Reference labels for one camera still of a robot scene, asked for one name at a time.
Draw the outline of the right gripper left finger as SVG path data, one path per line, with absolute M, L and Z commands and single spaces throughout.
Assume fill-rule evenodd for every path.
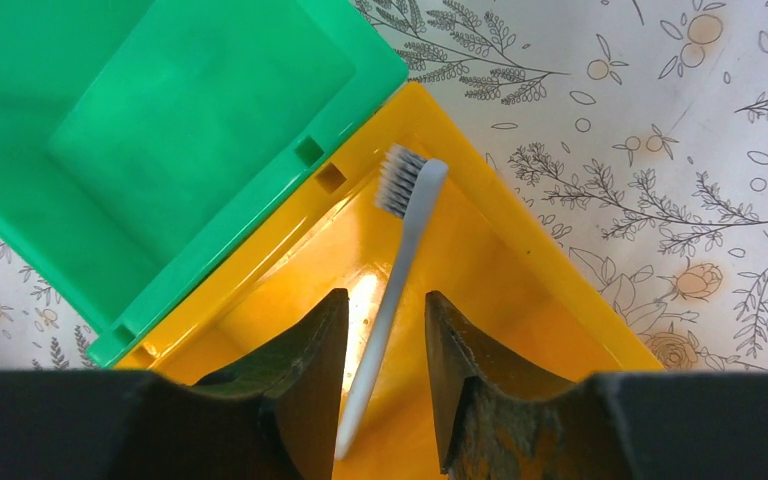
M 328 479 L 349 295 L 192 386 L 149 370 L 0 370 L 0 479 Z

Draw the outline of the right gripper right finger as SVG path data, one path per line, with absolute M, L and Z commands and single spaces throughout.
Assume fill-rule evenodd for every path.
M 451 479 L 768 479 L 768 373 L 641 371 L 566 380 L 438 291 L 425 342 Z

